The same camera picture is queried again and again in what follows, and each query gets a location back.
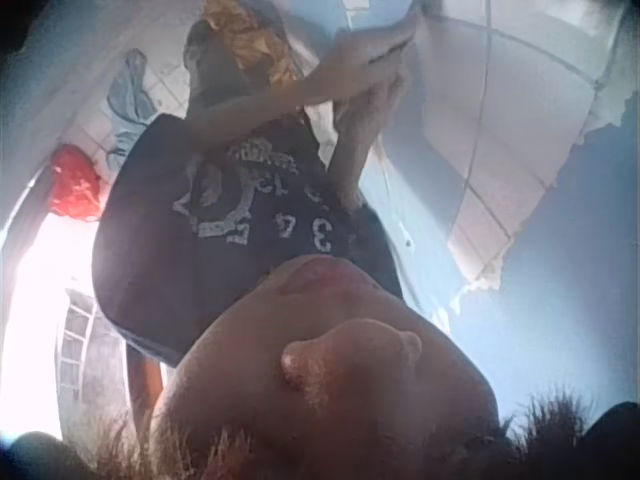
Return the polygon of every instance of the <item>person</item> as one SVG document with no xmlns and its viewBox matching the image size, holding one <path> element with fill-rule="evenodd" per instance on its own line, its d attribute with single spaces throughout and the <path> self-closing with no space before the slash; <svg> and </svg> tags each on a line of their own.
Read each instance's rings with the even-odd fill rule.
<svg viewBox="0 0 640 480">
<path fill-rule="evenodd" d="M 179 363 L 174 381 L 139 445 L 116 429 L 87 465 L 33 434 L 0 451 L 0 467 L 28 479 L 638 478 L 636 404 L 586 430 L 579 403 L 560 395 L 533 403 L 510 436 L 482 373 L 402 301 L 357 182 L 401 93 L 414 22 L 345 36 L 306 79 L 251 95 L 237 82 L 207 90 L 198 72 L 214 64 L 201 54 L 219 44 L 192 30 L 199 93 L 186 121 L 161 117 L 131 153 L 93 266 L 105 313 Z M 281 117 L 329 99 L 347 103 L 324 171 L 304 122 Z"/>
<path fill-rule="evenodd" d="M 214 319 L 308 254 L 348 259 L 401 298 L 358 182 L 406 89 L 418 17 L 344 34 L 310 75 L 277 87 L 245 75 L 206 21 L 194 25 L 186 119 L 160 115 L 143 133 L 95 240 L 96 298 L 128 342 L 176 366 Z M 325 167 L 302 107 L 327 101 L 339 138 Z"/>
</svg>

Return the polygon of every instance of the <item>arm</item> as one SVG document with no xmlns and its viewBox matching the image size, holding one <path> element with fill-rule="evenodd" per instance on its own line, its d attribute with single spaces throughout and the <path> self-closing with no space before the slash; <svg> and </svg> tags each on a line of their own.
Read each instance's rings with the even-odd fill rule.
<svg viewBox="0 0 640 480">
<path fill-rule="evenodd" d="M 358 183 L 367 163 L 371 143 L 342 134 L 327 170 L 329 184 L 347 212 L 360 206 Z"/>
<path fill-rule="evenodd" d="M 391 81 L 378 84 L 349 103 L 334 108 L 338 144 L 328 169 L 329 183 L 342 206 L 359 206 L 358 183 L 371 145 L 397 109 L 409 83 L 405 69 Z"/>
<path fill-rule="evenodd" d="M 309 101 L 302 81 L 240 97 L 186 119 L 197 145 L 214 147 L 250 133 L 260 125 L 295 112 Z"/>
<path fill-rule="evenodd" d="M 344 101 L 396 75 L 402 47 L 414 36 L 415 10 L 397 24 L 342 35 L 329 55 L 305 79 L 230 100 L 187 120 L 196 144 L 211 148 L 305 105 Z"/>
</svg>

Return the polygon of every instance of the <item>dark blue t-shirt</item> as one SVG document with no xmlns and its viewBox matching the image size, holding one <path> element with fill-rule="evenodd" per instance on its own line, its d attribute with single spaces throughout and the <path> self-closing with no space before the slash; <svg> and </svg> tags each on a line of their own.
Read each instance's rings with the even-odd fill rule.
<svg viewBox="0 0 640 480">
<path fill-rule="evenodd" d="M 100 222 L 96 297 L 128 341 L 176 365 L 206 328 L 287 260 L 351 260 L 401 290 L 386 236 L 324 184 L 308 126 L 288 117 L 203 158 L 162 115 L 131 151 Z"/>
</svg>

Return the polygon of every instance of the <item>red bag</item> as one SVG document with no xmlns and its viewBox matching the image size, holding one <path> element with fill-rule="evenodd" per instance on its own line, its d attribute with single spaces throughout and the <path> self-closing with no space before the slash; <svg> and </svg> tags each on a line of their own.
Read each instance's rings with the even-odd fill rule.
<svg viewBox="0 0 640 480">
<path fill-rule="evenodd" d="M 75 145 L 62 145 L 51 157 L 54 182 L 50 208 L 61 217 L 100 219 L 100 180 L 89 157 Z"/>
</svg>

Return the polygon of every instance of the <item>lips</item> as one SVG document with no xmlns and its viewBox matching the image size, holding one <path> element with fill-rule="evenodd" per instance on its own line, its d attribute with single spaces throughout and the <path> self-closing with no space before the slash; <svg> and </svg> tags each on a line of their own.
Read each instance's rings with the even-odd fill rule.
<svg viewBox="0 0 640 480">
<path fill-rule="evenodd" d="M 291 295 L 354 287 L 380 289 L 369 275 L 346 260 L 315 257 L 289 274 L 280 293 Z"/>
</svg>

